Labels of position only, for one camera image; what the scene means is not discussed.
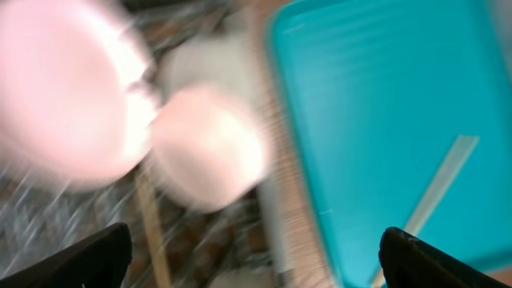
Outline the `grey bowl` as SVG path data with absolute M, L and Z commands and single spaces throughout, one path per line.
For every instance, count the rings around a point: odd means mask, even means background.
M 255 103 L 258 75 L 248 36 L 197 37 L 162 56 L 156 83 L 165 96 L 199 82 L 213 83 L 245 102 Z

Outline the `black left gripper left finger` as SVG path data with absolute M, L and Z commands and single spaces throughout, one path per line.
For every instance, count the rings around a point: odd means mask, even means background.
M 1 280 L 1 288 L 119 288 L 132 261 L 130 229 L 107 228 Z

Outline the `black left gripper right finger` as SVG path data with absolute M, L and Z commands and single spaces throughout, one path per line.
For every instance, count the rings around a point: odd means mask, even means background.
M 509 288 L 393 226 L 381 237 L 378 258 L 388 288 Z

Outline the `white pink round plate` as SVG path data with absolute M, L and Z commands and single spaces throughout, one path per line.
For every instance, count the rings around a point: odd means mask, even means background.
M 2 2 L 2 168 L 75 189 L 123 177 L 150 148 L 152 65 L 117 1 Z

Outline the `pink white bowl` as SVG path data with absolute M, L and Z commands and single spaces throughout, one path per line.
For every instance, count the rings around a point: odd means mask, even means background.
M 270 169 L 270 141 L 255 112 L 217 86 L 171 95 L 151 126 L 146 167 L 179 205 L 212 212 L 238 200 Z

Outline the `wooden chopstick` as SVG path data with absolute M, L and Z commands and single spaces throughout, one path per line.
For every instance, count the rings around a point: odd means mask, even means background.
M 154 185 L 148 173 L 142 168 L 138 168 L 135 171 L 134 182 L 156 285 L 158 288 L 171 288 L 170 270 L 166 258 L 166 248 L 162 238 Z
M 479 143 L 479 136 L 459 135 L 436 170 L 430 184 L 407 220 L 404 231 L 417 236 Z

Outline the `grey plastic dish rack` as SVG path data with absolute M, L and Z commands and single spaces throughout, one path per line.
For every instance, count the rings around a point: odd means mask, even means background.
M 1 284 L 281 287 L 253 11 L 1 4 Z

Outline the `white paper cup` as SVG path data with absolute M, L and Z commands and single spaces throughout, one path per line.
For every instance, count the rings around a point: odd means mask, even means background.
M 208 288 L 274 288 L 273 275 L 269 270 L 240 268 L 220 273 Z

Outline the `teal plastic tray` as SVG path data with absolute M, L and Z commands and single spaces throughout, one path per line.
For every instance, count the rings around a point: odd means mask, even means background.
M 337 284 L 371 284 L 382 233 L 463 135 L 478 143 L 418 236 L 511 263 L 511 82 L 485 1 L 295 1 L 267 39 Z

